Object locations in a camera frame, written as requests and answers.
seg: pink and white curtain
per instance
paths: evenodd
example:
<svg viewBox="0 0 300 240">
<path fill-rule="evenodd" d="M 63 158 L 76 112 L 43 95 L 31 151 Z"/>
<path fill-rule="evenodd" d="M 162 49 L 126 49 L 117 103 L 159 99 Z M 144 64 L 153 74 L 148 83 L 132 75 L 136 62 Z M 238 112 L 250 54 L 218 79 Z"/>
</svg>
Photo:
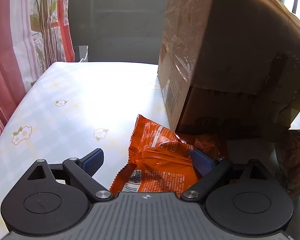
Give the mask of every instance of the pink and white curtain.
<svg viewBox="0 0 300 240">
<path fill-rule="evenodd" d="M 0 133 L 35 81 L 74 61 L 68 0 L 0 0 Z"/>
</svg>

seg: silver screw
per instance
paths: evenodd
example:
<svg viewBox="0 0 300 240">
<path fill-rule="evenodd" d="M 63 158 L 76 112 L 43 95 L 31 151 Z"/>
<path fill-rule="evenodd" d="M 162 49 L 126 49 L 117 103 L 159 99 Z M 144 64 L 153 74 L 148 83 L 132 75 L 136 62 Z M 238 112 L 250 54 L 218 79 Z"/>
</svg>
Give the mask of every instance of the silver screw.
<svg viewBox="0 0 300 240">
<path fill-rule="evenodd" d="M 107 190 L 100 190 L 96 193 L 97 198 L 109 198 L 111 193 Z"/>
<path fill-rule="evenodd" d="M 183 193 L 186 198 L 196 198 L 199 197 L 199 193 L 195 190 L 187 190 Z"/>
</svg>

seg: crumpled brown package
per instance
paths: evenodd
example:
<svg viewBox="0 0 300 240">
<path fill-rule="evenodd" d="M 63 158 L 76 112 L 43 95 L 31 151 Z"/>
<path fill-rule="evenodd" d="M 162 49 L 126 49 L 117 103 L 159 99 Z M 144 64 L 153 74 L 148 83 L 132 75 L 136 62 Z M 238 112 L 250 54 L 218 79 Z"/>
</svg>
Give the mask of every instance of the crumpled brown package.
<svg viewBox="0 0 300 240">
<path fill-rule="evenodd" d="M 288 130 L 274 144 L 284 178 L 281 183 L 291 197 L 300 195 L 300 130 Z"/>
</svg>

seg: crinkled orange wrapper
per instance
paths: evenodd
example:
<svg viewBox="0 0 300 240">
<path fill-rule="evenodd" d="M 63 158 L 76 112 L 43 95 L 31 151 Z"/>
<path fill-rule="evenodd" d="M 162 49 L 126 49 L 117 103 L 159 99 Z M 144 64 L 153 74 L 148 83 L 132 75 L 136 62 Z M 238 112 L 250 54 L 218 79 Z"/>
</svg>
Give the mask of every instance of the crinkled orange wrapper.
<svg viewBox="0 0 300 240">
<path fill-rule="evenodd" d="M 180 196 L 201 178 L 191 162 L 194 147 L 217 158 L 227 157 L 225 145 L 224 141 L 220 145 L 216 135 L 178 135 L 139 115 L 131 136 L 128 164 L 118 173 L 110 191 L 114 195 L 119 191 L 174 191 Z"/>
</svg>

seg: cardboard box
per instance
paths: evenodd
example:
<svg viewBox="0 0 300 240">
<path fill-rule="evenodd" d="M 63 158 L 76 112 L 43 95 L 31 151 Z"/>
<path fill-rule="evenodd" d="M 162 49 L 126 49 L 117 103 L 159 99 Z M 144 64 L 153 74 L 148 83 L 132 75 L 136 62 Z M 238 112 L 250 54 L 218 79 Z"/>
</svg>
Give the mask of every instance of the cardboard box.
<svg viewBox="0 0 300 240">
<path fill-rule="evenodd" d="M 300 111 L 300 21 L 278 0 L 168 0 L 158 75 L 171 130 L 273 141 Z"/>
</svg>

